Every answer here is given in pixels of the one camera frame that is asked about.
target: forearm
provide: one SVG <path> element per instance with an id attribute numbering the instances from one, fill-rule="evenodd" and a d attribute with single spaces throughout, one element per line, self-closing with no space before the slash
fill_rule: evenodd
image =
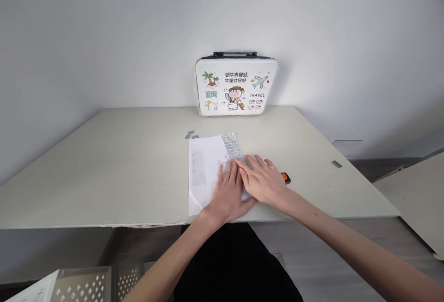
<path id="1" fill-rule="evenodd" d="M 124 302 L 166 301 L 183 271 L 204 242 L 221 226 L 205 211 L 193 221 L 179 239 L 159 258 Z"/>
<path id="2" fill-rule="evenodd" d="M 313 231 L 387 301 L 443 301 L 443 288 L 427 275 L 297 193 L 282 192 L 273 205 Z"/>

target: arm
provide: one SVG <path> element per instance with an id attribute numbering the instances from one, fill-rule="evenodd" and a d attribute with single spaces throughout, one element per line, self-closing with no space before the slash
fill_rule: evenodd
<path id="1" fill-rule="evenodd" d="M 220 165 L 218 182 L 210 204 L 140 279 L 124 298 L 124 302 L 166 301 L 204 242 L 225 223 L 245 215 L 256 203 L 254 198 L 242 202 L 241 193 L 242 180 L 237 164 L 231 170 L 231 162 L 227 163 L 224 178 Z"/>
<path id="2" fill-rule="evenodd" d="M 285 186 L 270 160 L 247 155 L 252 168 L 240 160 L 246 190 L 310 229 L 336 251 L 387 301 L 444 301 L 444 288 L 384 248 L 310 204 Z"/>

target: left hand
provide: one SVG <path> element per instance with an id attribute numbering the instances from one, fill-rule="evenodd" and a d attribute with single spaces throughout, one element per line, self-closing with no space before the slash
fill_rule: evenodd
<path id="1" fill-rule="evenodd" d="M 239 174 L 239 166 L 234 163 L 233 168 L 231 168 L 231 161 L 228 161 L 225 177 L 222 178 L 221 164 L 211 201 L 202 212 L 222 226 L 244 216 L 256 204 L 257 200 L 253 197 L 243 202 L 241 195 L 242 178 Z"/>

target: hand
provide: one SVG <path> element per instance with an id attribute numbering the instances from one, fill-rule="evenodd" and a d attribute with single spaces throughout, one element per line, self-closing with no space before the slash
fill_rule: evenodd
<path id="1" fill-rule="evenodd" d="M 259 155 L 254 157 L 257 161 L 247 155 L 252 168 L 236 159 L 245 189 L 261 203 L 276 207 L 277 201 L 290 190 L 285 186 L 285 181 L 273 162 L 268 159 L 264 161 Z"/>
<path id="2" fill-rule="evenodd" d="M 236 163 L 231 169 L 231 161 L 227 162 L 225 177 L 222 178 L 222 164 L 219 166 L 217 184 L 214 188 L 210 203 L 202 210 L 205 215 L 214 219 L 222 226 L 248 213 L 256 203 L 253 197 L 243 202 L 242 179 L 238 173 L 239 167 Z"/>

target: finger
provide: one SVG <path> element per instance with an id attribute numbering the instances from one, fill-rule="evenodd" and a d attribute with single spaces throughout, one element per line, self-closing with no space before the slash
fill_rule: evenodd
<path id="1" fill-rule="evenodd" d="M 260 166 L 265 166 L 264 160 L 262 160 L 262 158 L 259 155 L 256 154 L 254 157 L 256 158 Z"/>
<path id="2" fill-rule="evenodd" d="M 242 185 L 241 169 L 239 168 L 236 176 L 236 185 Z"/>
<path id="3" fill-rule="evenodd" d="M 242 203 L 242 209 L 243 212 L 245 214 L 248 213 L 248 211 L 257 203 L 258 201 L 256 200 L 256 198 L 251 197 L 250 199 L 248 199 L 247 201 Z"/>
<path id="4" fill-rule="evenodd" d="M 248 181 L 248 175 L 243 168 L 239 169 L 240 176 L 242 177 L 242 181 L 244 182 L 245 187 L 249 187 L 250 183 Z"/>
<path id="5" fill-rule="evenodd" d="M 246 172 L 251 170 L 250 167 L 245 162 L 243 162 L 241 159 L 236 158 L 235 161 L 239 165 L 239 167 L 241 167 Z"/>
<path id="6" fill-rule="evenodd" d="M 227 162 L 227 169 L 225 169 L 225 177 L 223 179 L 224 182 L 228 182 L 231 174 L 231 160 Z"/>
<path id="7" fill-rule="evenodd" d="M 233 182 L 236 183 L 236 178 L 237 178 L 237 169 L 238 169 L 238 165 L 237 163 L 233 163 L 233 169 L 231 169 L 231 175 L 230 175 L 230 180 L 229 182 Z"/>
<path id="8" fill-rule="evenodd" d="M 265 159 L 265 162 L 267 163 L 267 166 L 274 167 L 273 162 L 271 162 L 269 159 Z"/>
<path id="9" fill-rule="evenodd" d="M 222 168 L 223 165 L 222 163 L 219 165 L 219 172 L 217 173 L 217 182 L 221 183 L 222 182 Z"/>
<path id="10" fill-rule="evenodd" d="M 254 168 L 255 166 L 259 166 L 259 163 L 251 156 L 247 155 L 247 160 L 251 163 L 251 166 Z"/>

